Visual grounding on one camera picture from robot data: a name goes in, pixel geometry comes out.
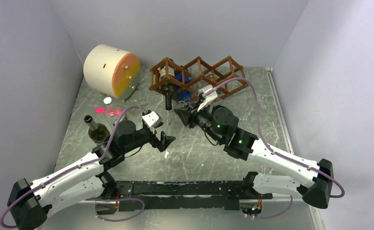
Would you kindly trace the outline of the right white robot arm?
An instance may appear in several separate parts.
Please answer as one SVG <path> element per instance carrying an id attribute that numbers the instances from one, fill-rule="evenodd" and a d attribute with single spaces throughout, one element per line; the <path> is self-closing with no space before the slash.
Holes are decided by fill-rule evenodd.
<path id="1" fill-rule="evenodd" d="M 225 106 L 217 105 L 199 110 L 190 106 L 174 112 L 187 128 L 199 127 L 205 135 L 223 146 L 229 156 L 244 161 L 260 162 L 281 175 L 248 172 L 243 178 L 242 191 L 247 198 L 260 195 L 282 194 L 301 196 L 302 200 L 316 208 L 326 209 L 331 198 L 333 182 L 332 163 L 326 159 L 312 161 L 282 151 L 260 137 L 239 128 L 239 119 Z"/>

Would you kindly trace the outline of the small clear glass bottle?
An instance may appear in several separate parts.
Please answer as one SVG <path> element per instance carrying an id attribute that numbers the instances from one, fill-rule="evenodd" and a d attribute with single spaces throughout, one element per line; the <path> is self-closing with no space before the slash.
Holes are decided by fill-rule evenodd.
<path id="1" fill-rule="evenodd" d="M 116 119 L 115 121 L 113 121 L 112 126 L 115 126 L 117 123 L 120 123 L 120 122 L 122 122 L 124 120 L 127 120 L 127 119 L 128 119 L 127 116 L 124 115 L 124 116 L 121 117 L 121 119 Z"/>

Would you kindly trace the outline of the dark green wine bottle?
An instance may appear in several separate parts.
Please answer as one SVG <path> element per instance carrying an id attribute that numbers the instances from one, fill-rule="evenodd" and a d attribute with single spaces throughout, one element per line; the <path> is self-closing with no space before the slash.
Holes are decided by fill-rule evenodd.
<path id="1" fill-rule="evenodd" d="M 160 67 L 160 79 L 166 79 L 165 65 Z M 160 87 L 160 90 L 165 97 L 165 109 L 167 111 L 172 110 L 172 97 L 175 92 L 175 84 L 169 80 Z"/>

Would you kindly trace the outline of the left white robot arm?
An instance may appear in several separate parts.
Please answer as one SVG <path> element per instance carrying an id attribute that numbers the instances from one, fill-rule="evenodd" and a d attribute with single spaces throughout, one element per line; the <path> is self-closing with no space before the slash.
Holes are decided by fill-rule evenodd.
<path id="1" fill-rule="evenodd" d="M 35 230 L 48 217 L 83 200 L 119 198 L 117 183 L 108 172 L 125 160 L 126 153 L 150 144 L 163 152 L 175 137 L 157 132 L 143 124 L 122 120 L 113 130 L 101 133 L 101 141 L 82 158 L 63 169 L 40 179 L 15 182 L 7 202 L 6 213 L 11 213 L 19 230 Z"/>

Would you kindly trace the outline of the clear bottle black gold cap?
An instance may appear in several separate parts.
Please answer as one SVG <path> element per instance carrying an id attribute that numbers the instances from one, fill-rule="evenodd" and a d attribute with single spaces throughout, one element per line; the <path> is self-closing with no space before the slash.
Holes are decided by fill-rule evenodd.
<path id="1" fill-rule="evenodd" d="M 217 75 L 215 75 L 215 74 L 208 74 L 208 75 L 206 75 L 205 76 L 209 81 L 210 81 L 210 83 L 209 84 L 211 84 L 212 86 L 213 86 L 213 88 L 215 88 L 216 87 L 216 85 L 218 84 L 218 78 L 217 78 Z M 218 94 L 218 95 L 224 95 L 224 94 L 226 94 L 228 91 L 227 91 L 227 88 L 225 87 L 225 86 L 222 86 L 221 88 L 219 88 L 217 91 L 216 91 L 216 93 Z"/>

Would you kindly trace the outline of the olive wine bottle gold label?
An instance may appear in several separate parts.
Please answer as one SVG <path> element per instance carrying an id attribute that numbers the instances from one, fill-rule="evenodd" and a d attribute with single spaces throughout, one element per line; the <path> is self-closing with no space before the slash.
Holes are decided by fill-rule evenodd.
<path id="1" fill-rule="evenodd" d="M 88 136 L 95 144 L 101 144 L 109 139 L 110 132 L 104 124 L 97 123 L 91 115 L 86 115 L 84 122 L 88 125 Z"/>

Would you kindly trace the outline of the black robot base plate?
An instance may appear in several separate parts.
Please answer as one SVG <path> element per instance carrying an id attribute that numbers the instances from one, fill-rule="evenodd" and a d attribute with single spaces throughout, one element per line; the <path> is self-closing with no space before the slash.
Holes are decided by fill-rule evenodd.
<path id="1" fill-rule="evenodd" d="M 272 199 L 243 190 L 243 181 L 117 181 L 109 202 L 97 202 L 99 215 L 145 209 L 223 208 L 240 210 L 244 201 Z"/>

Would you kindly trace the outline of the brown wooden wine rack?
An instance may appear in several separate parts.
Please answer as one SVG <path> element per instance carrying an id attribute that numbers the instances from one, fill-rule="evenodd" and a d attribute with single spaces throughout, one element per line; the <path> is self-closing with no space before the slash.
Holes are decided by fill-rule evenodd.
<path id="1" fill-rule="evenodd" d="M 190 80 L 192 74 L 189 72 L 188 68 L 195 63 L 197 63 L 199 66 L 199 78 Z M 166 79 L 161 80 L 160 67 L 162 65 L 165 65 Z M 172 59 L 166 57 L 154 65 L 150 69 L 150 73 L 150 91 L 155 91 L 163 95 L 160 87 L 165 82 L 170 80 L 175 84 L 175 92 L 172 97 L 173 100 L 176 100 L 177 94 L 184 91 L 188 91 L 190 93 L 194 92 L 191 86 L 197 83 L 199 80 L 204 80 L 207 85 L 209 85 L 210 81 L 205 76 L 210 73 L 217 75 L 218 84 L 215 87 L 217 90 L 222 86 L 227 88 L 228 92 L 226 94 L 219 95 L 221 99 L 231 96 L 249 86 L 245 81 L 244 67 L 238 64 L 238 62 L 235 61 L 231 56 L 223 58 L 214 65 L 208 64 L 199 56 L 189 61 L 185 65 L 178 65 Z"/>

